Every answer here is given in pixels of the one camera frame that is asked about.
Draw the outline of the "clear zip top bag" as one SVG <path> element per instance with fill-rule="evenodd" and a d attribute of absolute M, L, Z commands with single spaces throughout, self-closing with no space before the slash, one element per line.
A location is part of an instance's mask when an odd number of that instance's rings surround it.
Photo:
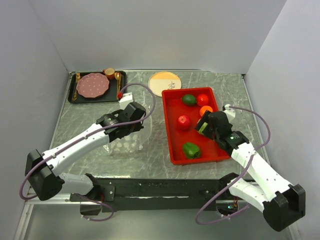
<path fill-rule="evenodd" d="M 143 128 L 140 131 L 132 132 L 121 139 L 116 139 L 113 142 L 104 145 L 104 150 L 109 155 L 129 154 L 141 151 L 152 134 L 152 117 L 149 116 L 146 120 L 144 120 L 142 125 Z"/>

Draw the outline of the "light green apple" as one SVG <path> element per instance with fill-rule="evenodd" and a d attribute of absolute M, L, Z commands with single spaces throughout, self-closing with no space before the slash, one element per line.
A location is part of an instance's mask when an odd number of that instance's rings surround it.
<path fill-rule="evenodd" d="M 198 133 L 201 134 L 201 135 L 204 135 L 204 130 L 206 129 L 207 125 L 208 125 L 208 124 L 207 124 L 206 122 L 204 122 L 204 123 L 201 125 L 201 127 L 199 128 Z"/>

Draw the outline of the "orange fruit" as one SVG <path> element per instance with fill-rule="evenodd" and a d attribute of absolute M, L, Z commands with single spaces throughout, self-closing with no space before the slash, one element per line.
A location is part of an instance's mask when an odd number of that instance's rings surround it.
<path fill-rule="evenodd" d="M 203 117 L 206 112 L 212 113 L 213 112 L 213 108 L 211 106 L 209 106 L 209 105 L 204 105 L 199 110 L 199 114 L 200 114 L 201 117 Z"/>

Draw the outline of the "red apple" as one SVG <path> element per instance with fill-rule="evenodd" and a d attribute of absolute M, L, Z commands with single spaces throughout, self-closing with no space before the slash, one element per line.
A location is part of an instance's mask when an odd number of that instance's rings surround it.
<path fill-rule="evenodd" d="M 183 131 L 187 131 L 190 129 L 192 122 L 191 119 L 187 115 L 180 115 L 177 119 L 177 128 Z"/>

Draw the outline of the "green lime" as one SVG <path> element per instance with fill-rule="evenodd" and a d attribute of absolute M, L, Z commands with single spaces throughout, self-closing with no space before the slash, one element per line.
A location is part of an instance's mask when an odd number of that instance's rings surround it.
<path fill-rule="evenodd" d="M 185 104 L 186 106 L 194 106 L 197 104 L 197 99 L 194 95 L 192 94 L 186 94 L 182 98 L 182 103 Z"/>

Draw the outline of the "green bell pepper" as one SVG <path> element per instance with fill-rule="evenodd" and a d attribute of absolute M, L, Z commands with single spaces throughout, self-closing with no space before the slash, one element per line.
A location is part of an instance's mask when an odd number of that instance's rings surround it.
<path fill-rule="evenodd" d="M 183 144 L 182 151 L 187 159 L 198 159 L 201 156 L 200 148 L 191 142 Z"/>

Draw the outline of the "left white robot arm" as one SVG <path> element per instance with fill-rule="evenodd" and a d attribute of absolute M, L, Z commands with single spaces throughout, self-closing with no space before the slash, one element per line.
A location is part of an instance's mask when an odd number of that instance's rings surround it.
<path fill-rule="evenodd" d="M 143 129 L 146 109 L 133 101 L 125 109 L 104 114 L 86 131 L 62 145 L 27 155 L 25 176 L 36 196 L 46 201 L 59 193 L 80 194 L 95 200 L 101 192 L 97 180 L 89 173 L 76 175 L 65 169 L 89 152 Z"/>

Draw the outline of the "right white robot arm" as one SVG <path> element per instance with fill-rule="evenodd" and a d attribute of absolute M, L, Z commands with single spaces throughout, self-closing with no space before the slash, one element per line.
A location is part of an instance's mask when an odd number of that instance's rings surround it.
<path fill-rule="evenodd" d="M 222 111 L 206 111 L 196 124 L 198 133 L 215 141 L 244 170 L 220 179 L 216 193 L 202 208 L 203 211 L 218 197 L 239 197 L 262 212 L 268 225 L 280 232 L 306 214 L 306 191 L 292 185 L 278 174 L 257 152 L 240 131 L 233 131 L 230 123 L 236 108 L 225 105 Z"/>

